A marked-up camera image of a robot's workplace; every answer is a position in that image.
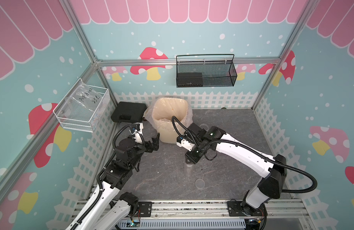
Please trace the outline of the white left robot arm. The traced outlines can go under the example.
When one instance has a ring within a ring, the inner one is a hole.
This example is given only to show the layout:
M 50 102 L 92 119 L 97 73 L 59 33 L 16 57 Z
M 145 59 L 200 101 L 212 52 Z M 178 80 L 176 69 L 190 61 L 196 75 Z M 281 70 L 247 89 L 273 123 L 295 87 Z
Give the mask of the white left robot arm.
M 68 230 L 111 230 L 125 217 L 139 213 L 139 199 L 130 192 L 122 194 L 112 205 L 105 209 L 122 190 L 134 171 L 139 171 L 141 157 L 146 152 L 159 149 L 160 135 L 151 141 L 136 141 L 132 136 L 121 140 L 114 146 L 114 152 L 105 168 L 96 177 L 97 187 Z

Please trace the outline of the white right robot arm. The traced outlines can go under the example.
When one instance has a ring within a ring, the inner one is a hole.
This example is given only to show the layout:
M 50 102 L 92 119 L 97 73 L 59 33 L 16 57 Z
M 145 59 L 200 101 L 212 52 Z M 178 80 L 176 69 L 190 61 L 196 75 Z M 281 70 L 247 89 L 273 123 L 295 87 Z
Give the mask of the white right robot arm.
M 281 196 L 287 175 L 287 170 L 278 165 L 286 164 L 286 159 L 281 155 L 273 157 L 264 154 L 239 142 L 221 128 L 212 126 L 205 130 L 194 123 L 177 137 L 177 146 L 187 149 L 186 164 L 197 164 L 211 149 L 232 157 L 256 172 L 261 180 L 240 203 L 240 211 L 247 216 L 253 216 L 259 209 L 263 211 L 263 203 Z

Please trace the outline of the clear tea jar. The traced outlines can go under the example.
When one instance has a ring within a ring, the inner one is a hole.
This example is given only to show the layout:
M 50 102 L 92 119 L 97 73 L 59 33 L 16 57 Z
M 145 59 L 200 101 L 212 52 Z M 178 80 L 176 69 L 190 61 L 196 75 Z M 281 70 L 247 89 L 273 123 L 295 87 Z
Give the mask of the clear tea jar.
M 207 124 L 200 124 L 200 128 L 201 128 L 201 129 L 204 129 L 204 130 L 206 130 L 206 131 L 209 130 L 209 126 L 208 126 Z
M 191 177 L 194 172 L 194 164 L 185 163 L 184 172 L 187 177 Z

